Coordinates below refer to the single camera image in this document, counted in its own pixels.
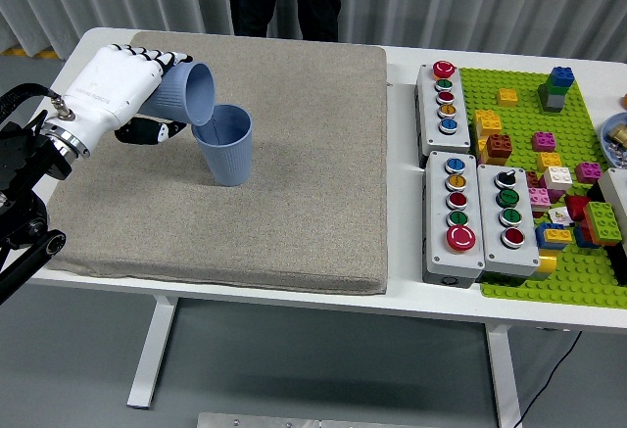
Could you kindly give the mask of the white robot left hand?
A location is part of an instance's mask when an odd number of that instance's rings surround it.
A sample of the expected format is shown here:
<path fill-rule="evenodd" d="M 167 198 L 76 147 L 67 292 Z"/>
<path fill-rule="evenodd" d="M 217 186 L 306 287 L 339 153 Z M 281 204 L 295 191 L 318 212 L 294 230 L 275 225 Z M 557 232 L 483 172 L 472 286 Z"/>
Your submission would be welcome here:
<path fill-rule="evenodd" d="M 83 157 L 95 151 L 103 135 L 127 124 L 159 87 L 169 70 L 193 58 L 185 53 L 111 44 L 99 49 L 66 90 L 63 100 L 73 114 L 48 122 L 80 144 Z"/>

